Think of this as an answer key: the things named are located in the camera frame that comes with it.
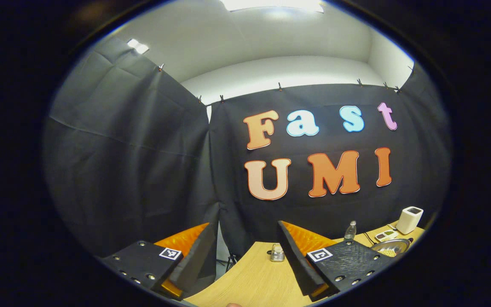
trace white wall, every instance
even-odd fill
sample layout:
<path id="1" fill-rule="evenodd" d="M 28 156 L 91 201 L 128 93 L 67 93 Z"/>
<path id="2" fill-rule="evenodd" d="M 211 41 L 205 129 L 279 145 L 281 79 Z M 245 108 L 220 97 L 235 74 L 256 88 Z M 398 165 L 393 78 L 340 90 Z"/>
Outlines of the white wall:
<path id="1" fill-rule="evenodd" d="M 387 82 L 389 87 L 403 86 L 409 78 L 414 61 L 395 43 L 374 29 L 370 29 L 372 43 L 368 64 Z"/>
<path id="2" fill-rule="evenodd" d="M 217 259 L 228 261 L 228 247 L 226 247 L 226 243 L 224 239 L 222 239 L 221 235 L 221 225 L 218 225 L 217 232 Z"/>
<path id="3" fill-rule="evenodd" d="M 311 84 L 382 85 L 382 78 L 366 63 L 322 56 L 284 56 L 249 61 L 213 70 L 181 84 L 193 95 L 202 95 L 210 104 L 260 91 Z M 211 118 L 211 107 L 208 107 Z"/>

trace cable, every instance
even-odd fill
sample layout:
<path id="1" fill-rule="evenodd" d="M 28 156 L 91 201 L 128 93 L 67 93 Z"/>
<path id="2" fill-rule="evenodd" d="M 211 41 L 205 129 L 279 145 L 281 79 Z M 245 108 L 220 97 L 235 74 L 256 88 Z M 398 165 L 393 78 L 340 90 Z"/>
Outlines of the cable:
<path id="1" fill-rule="evenodd" d="M 371 242 L 373 245 L 375 245 L 375 244 L 376 244 L 376 243 L 374 243 L 374 241 L 372 241 L 372 240 L 370 239 L 369 235 L 367 235 L 367 233 L 366 233 L 366 232 L 364 232 L 364 234 L 365 234 L 365 236 L 367 237 L 367 239 L 369 239 L 369 241 L 370 241 L 370 242 Z"/>

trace wooden table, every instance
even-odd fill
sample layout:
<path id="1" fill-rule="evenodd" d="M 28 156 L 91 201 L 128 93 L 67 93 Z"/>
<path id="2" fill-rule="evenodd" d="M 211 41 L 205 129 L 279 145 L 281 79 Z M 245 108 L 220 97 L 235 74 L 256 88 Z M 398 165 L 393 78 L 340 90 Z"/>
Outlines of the wooden table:
<path id="1" fill-rule="evenodd" d="M 387 225 L 367 232 L 374 241 L 375 235 L 389 230 Z M 407 235 L 399 233 L 397 238 L 414 240 L 422 235 L 423 229 L 417 227 Z M 344 239 L 334 239 L 339 243 Z M 367 247 L 373 246 L 364 233 L 354 237 L 354 241 Z M 226 274 L 203 291 L 188 297 L 185 301 L 199 307 L 226 307 L 228 303 L 237 303 L 242 307 L 286 306 L 304 307 L 312 304 L 310 297 L 300 292 L 295 275 L 287 261 L 270 261 L 273 243 L 255 242 L 245 255 Z"/>

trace white appliance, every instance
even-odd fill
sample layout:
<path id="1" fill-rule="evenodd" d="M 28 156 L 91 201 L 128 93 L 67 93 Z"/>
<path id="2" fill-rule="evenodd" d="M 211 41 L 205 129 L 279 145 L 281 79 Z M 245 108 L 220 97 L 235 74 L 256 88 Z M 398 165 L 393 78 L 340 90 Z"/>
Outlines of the white appliance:
<path id="1" fill-rule="evenodd" d="M 420 208 L 410 206 L 409 208 L 404 208 L 401 212 L 401 217 L 397 222 L 395 228 L 407 235 L 411 233 L 418 225 L 419 219 L 422 217 L 423 210 Z"/>

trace plastic bottle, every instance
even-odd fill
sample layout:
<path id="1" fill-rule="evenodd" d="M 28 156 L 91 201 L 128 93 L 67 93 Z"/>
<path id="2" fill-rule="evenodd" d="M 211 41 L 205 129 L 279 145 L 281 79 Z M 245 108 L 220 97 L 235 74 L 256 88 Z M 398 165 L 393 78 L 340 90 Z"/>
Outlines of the plastic bottle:
<path id="1" fill-rule="evenodd" d="M 356 232 L 357 232 L 357 228 L 355 227 L 355 221 L 351 221 L 349 223 L 348 229 L 346 229 L 346 233 L 344 234 L 344 238 L 346 240 L 353 240 L 353 237 L 355 237 Z"/>

